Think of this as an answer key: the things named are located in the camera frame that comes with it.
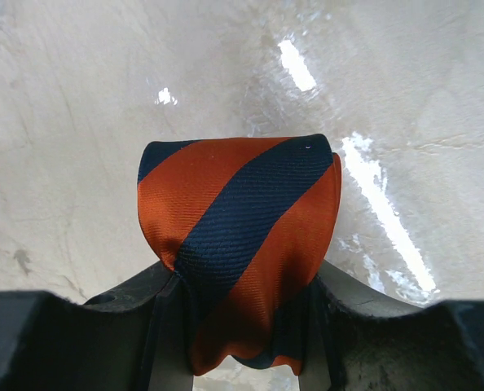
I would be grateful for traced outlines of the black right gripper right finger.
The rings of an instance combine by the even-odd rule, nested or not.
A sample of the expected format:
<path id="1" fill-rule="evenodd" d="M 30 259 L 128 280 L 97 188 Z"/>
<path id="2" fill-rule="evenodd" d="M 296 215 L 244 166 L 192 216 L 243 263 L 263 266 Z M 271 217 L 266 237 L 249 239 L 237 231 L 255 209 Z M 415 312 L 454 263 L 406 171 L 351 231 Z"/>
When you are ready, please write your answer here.
<path id="1" fill-rule="evenodd" d="M 302 390 L 484 390 L 484 301 L 420 308 L 328 262 L 310 286 Z"/>

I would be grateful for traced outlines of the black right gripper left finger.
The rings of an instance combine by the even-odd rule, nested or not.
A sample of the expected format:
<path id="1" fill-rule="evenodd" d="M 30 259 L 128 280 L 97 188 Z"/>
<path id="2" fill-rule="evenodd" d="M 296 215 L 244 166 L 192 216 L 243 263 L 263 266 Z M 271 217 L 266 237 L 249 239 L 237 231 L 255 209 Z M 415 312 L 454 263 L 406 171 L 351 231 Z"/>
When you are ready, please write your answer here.
<path id="1" fill-rule="evenodd" d="M 0 390 L 189 390 L 183 290 L 156 263 L 76 304 L 0 292 Z"/>

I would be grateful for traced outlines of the orange navy striped tie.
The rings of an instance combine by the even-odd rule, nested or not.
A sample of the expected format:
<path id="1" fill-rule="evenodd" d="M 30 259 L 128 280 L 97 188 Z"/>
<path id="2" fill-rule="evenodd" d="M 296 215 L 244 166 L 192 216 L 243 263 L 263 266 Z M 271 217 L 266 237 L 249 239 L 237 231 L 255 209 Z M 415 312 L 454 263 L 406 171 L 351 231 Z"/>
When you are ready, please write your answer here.
<path id="1" fill-rule="evenodd" d="M 341 160 L 327 138 L 151 142 L 137 194 L 144 237 L 186 291 L 194 373 L 230 356 L 299 375 L 309 286 L 341 200 Z"/>

